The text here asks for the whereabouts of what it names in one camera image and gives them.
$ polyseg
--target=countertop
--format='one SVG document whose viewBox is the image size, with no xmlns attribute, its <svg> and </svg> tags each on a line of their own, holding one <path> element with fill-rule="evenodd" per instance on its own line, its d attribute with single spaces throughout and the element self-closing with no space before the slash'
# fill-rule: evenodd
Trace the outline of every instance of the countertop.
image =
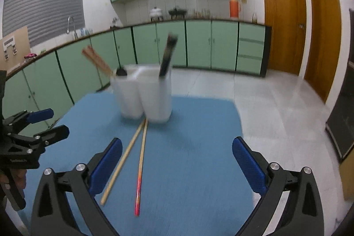
<svg viewBox="0 0 354 236">
<path fill-rule="evenodd" d="M 209 19 L 209 18 L 195 18 L 195 17 L 186 17 L 184 19 L 167 19 L 167 20 L 163 20 L 163 21 L 147 21 L 147 22 L 144 22 L 144 23 L 137 23 L 137 24 L 132 24 L 132 25 L 126 25 L 126 26 L 121 26 L 121 27 L 111 27 L 107 30 L 102 30 L 100 32 L 96 32 L 96 33 L 93 33 L 93 34 L 90 34 L 88 36 L 83 36 L 83 37 L 79 37 L 75 40 L 71 40 L 71 41 L 68 41 L 68 42 L 65 42 L 63 44 L 60 44 L 52 49 L 49 49 L 47 50 L 46 52 L 38 55 L 37 57 L 29 60 L 27 63 L 23 63 L 22 65 L 20 65 L 19 67 L 15 68 L 14 70 L 12 70 L 11 72 L 8 73 L 8 75 L 6 76 L 6 80 L 10 79 L 12 76 L 14 76 L 17 72 L 23 70 L 24 68 L 26 68 L 28 65 L 30 65 L 31 63 L 37 61 L 38 59 L 41 59 L 42 57 L 46 56 L 47 54 L 49 53 L 52 53 L 60 48 L 63 48 L 65 46 L 68 46 L 74 42 L 77 42 L 77 41 L 80 41 L 80 40 L 84 40 L 84 39 L 87 39 L 89 37 L 92 37 L 92 36 L 95 36 L 95 35 L 99 35 L 101 33 L 105 33 L 105 32 L 109 32 L 109 31 L 115 31 L 115 30 L 120 30 L 120 29 L 124 29 L 124 28 L 127 28 L 127 27 L 132 27 L 132 26 L 138 26 L 138 25 L 145 25 L 145 24 L 150 24 L 150 23 L 166 23 L 166 22 L 170 22 L 170 21 L 184 21 L 184 20 L 218 20 L 218 21 L 232 21 L 232 22 L 240 22 L 240 23 L 249 23 L 249 24 L 254 24 L 254 25 L 262 25 L 264 26 L 265 24 L 263 23 L 252 23 L 250 21 L 243 21 L 243 20 L 233 20 L 233 19 L 230 19 L 230 18 L 227 18 L 227 19 L 221 19 L 221 18 L 217 18 L 217 19 Z"/>
</svg>

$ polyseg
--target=window blind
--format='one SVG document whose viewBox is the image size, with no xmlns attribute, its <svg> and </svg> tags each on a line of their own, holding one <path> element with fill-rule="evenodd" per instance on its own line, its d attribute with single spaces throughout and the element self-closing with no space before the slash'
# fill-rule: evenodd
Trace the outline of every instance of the window blind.
<svg viewBox="0 0 354 236">
<path fill-rule="evenodd" d="M 4 0 L 2 33 L 6 36 L 27 26 L 33 47 L 66 33 L 69 16 L 74 18 L 76 29 L 85 27 L 83 0 Z"/>
</svg>

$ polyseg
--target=table surface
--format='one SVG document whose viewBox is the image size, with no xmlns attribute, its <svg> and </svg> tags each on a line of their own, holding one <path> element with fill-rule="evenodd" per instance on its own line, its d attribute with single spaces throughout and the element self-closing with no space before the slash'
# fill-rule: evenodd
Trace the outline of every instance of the table surface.
<svg viewBox="0 0 354 236">
<path fill-rule="evenodd" d="M 121 118 L 108 92 L 88 94 L 76 103 L 57 124 L 69 127 L 68 139 L 48 147 L 40 168 L 28 171 L 27 206 L 19 212 L 24 223 L 30 226 L 45 168 L 62 172 L 88 163 L 114 137 L 125 151 L 140 122 Z M 235 235 L 253 210 L 252 190 L 232 154 L 232 141 L 239 135 L 240 117 L 232 102 L 173 97 L 170 120 L 148 126 L 140 217 L 134 216 L 134 207 L 142 133 L 102 211 L 121 236 Z M 74 197 L 67 194 L 81 231 L 91 235 Z"/>
</svg>

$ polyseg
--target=blue gripper pad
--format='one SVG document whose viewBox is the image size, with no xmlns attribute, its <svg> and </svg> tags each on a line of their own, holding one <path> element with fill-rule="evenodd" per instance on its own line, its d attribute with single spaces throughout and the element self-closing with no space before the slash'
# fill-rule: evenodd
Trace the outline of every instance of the blue gripper pad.
<svg viewBox="0 0 354 236">
<path fill-rule="evenodd" d="M 232 143 L 232 153 L 234 154 L 234 157 L 241 167 L 241 170 L 253 192 L 264 196 L 267 191 L 266 175 L 254 160 L 251 153 L 238 138 L 235 138 Z"/>
<path fill-rule="evenodd" d="M 47 120 L 50 119 L 54 116 L 54 112 L 52 109 L 48 108 L 45 110 L 40 110 L 37 112 L 32 112 L 27 116 L 26 121 L 28 123 L 37 123 L 43 120 Z"/>
<path fill-rule="evenodd" d="M 122 141 L 118 138 L 110 146 L 109 150 L 104 154 L 96 168 L 91 173 L 90 186 L 88 192 L 92 197 L 100 194 L 112 174 L 113 169 L 116 167 L 120 157 L 122 156 L 123 145 Z"/>
</svg>

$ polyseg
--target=faucet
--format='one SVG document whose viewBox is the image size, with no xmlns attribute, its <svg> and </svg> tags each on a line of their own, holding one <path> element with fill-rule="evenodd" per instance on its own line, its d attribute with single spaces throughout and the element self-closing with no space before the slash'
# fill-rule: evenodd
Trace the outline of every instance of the faucet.
<svg viewBox="0 0 354 236">
<path fill-rule="evenodd" d="M 77 39 L 77 33 L 76 33 L 76 28 L 75 28 L 75 21 L 74 21 L 74 18 L 73 18 L 72 16 L 69 16 L 69 17 L 68 17 L 68 30 L 67 30 L 67 34 L 69 34 L 70 18 L 73 20 L 73 25 L 74 25 L 74 37 L 75 37 L 75 39 Z"/>
</svg>

